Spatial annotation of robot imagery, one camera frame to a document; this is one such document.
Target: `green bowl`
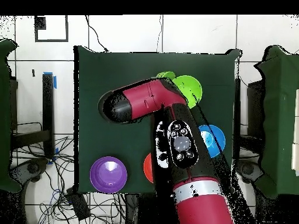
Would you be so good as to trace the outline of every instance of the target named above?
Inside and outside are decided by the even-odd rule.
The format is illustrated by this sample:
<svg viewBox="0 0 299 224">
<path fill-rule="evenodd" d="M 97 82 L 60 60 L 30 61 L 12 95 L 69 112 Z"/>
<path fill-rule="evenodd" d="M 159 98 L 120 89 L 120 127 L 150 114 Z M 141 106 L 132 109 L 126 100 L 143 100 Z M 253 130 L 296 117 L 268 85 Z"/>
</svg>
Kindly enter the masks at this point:
<svg viewBox="0 0 299 224">
<path fill-rule="evenodd" d="M 187 105 L 191 109 L 200 100 L 203 95 L 203 89 L 200 82 L 192 76 L 178 76 L 172 80 L 179 88 L 185 98 L 187 98 Z"/>
<path fill-rule="evenodd" d="M 157 76 L 157 78 L 169 78 L 170 80 L 175 79 L 175 74 L 172 71 L 166 71 L 166 72 L 160 72 Z"/>
</svg>

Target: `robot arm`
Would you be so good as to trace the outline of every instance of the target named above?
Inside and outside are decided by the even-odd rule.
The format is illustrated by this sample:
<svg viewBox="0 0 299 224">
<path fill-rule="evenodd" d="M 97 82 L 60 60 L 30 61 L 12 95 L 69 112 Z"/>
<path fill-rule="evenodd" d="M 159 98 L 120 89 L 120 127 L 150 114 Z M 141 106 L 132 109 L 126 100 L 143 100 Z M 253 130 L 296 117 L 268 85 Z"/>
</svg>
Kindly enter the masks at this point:
<svg viewBox="0 0 299 224">
<path fill-rule="evenodd" d="M 149 79 L 108 92 L 98 108 L 106 120 L 117 123 L 163 111 L 155 137 L 156 162 L 170 169 L 180 224 L 233 224 L 186 99 L 170 80 Z"/>
</svg>

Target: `blue bowl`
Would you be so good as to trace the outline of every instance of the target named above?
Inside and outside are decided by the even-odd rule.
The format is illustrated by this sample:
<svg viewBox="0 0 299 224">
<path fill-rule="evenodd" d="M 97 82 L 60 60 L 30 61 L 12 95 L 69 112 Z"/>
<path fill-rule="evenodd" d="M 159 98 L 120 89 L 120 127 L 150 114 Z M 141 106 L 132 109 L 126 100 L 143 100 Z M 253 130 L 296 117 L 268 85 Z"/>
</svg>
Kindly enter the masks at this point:
<svg viewBox="0 0 299 224">
<path fill-rule="evenodd" d="M 212 132 L 217 139 L 221 151 L 223 151 L 225 147 L 224 133 L 215 125 L 210 125 L 210 128 L 212 129 Z M 201 133 L 201 136 L 203 137 L 204 143 L 206 144 L 208 153 L 210 154 L 211 158 L 214 158 L 215 156 L 220 154 L 220 150 L 216 144 L 210 128 L 208 127 L 208 125 L 201 125 L 199 126 L 199 131 Z"/>
</svg>

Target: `white tiled wall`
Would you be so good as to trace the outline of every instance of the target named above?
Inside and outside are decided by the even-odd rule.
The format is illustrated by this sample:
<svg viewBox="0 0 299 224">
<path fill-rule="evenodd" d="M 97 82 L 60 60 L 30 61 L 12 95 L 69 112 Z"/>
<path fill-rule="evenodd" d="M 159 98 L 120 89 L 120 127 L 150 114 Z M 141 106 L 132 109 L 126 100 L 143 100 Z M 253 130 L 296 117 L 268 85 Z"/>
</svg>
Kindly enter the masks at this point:
<svg viewBox="0 0 299 224">
<path fill-rule="evenodd" d="M 46 16 L 47 30 L 40 30 L 40 39 L 60 39 L 65 37 L 65 16 Z M 55 137 L 56 139 L 72 136 L 74 121 L 74 83 L 73 83 L 73 46 L 81 45 L 100 52 L 103 48 L 99 41 L 110 52 L 171 52 L 171 53 L 211 53 L 223 54 L 229 49 L 243 51 L 239 65 L 239 75 L 245 84 L 261 79 L 253 67 L 263 57 L 267 46 L 278 44 L 288 52 L 299 50 L 299 19 L 286 15 L 124 15 L 124 16 L 90 16 L 88 27 L 85 16 L 68 16 L 68 42 L 36 43 L 34 37 L 33 16 L 1 16 L 0 38 L 16 41 L 18 48 L 8 56 L 8 65 L 12 75 L 19 81 L 18 89 L 18 122 L 42 122 L 41 108 L 41 75 L 52 72 L 57 77 L 57 88 L 54 89 Z M 158 36 L 163 23 L 163 33 Z M 241 83 L 241 123 L 248 123 L 246 86 Z M 38 125 L 22 126 L 19 130 L 35 131 Z M 241 133 L 246 134 L 246 126 Z M 72 148 L 65 150 L 73 155 Z M 47 173 L 57 187 L 57 172 L 53 165 L 48 165 Z M 72 186 L 73 173 L 64 172 L 66 186 Z M 49 178 L 44 173 L 37 183 L 31 183 L 26 194 L 26 211 L 29 224 L 37 224 L 41 216 L 39 204 L 49 203 L 52 189 Z M 255 196 L 251 185 L 240 181 L 244 197 L 252 212 L 255 210 Z M 110 202 L 105 200 L 111 195 L 94 193 L 87 201 L 93 214 L 110 215 Z M 95 219 L 93 224 L 101 224 Z"/>
</svg>

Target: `green board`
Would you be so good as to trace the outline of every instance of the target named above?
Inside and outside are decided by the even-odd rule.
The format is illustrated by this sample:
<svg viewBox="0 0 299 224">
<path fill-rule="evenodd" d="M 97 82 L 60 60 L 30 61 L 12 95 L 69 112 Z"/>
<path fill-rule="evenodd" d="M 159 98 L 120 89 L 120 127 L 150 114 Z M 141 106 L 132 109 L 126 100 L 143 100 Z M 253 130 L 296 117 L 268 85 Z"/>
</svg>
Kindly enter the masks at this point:
<svg viewBox="0 0 299 224">
<path fill-rule="evenodd" d="M 11 87 L 7 56 L 17 47 L 11 40 L 0 40 L 0 189 L 10 193 L 19 192 L 22 187 L 10 178 L 11 164 Z"/>
<path fill-rule="evenodd" d="M 240 50 L 226 54 L 96 53 L 78 47 L 79 54 L 79 191 L 96 191 L 89 180 L 93 163 L 103 156 L 120 159 L 128 179 L 121 193 L 151 193 L 154 185 L 143 172 L 150 153 L 150 118 L 135 124 L 111 124 L 98 113 L 100 97 L 110 90 L 155 77 L 162 71 L 195 77 L 203 88 L 200 107 L 210 124 L 226 137 L 224 155 L 232 156 L 232 114 L 235 60 Z M 192 113 L 205 124 L 199 111 Z"/>
<path fill-rule="evenodd" d="M 263 102 L 265 149 L 261 167 L 265 172 L 255 183 L 268 198 L 279 194 L 299 195 L 299 177 L 291 169 L 295 99 L 299 89 L 299 55 L 268 47 L 263 61 L 255 65 L 265 80 Z"/>
</svg>

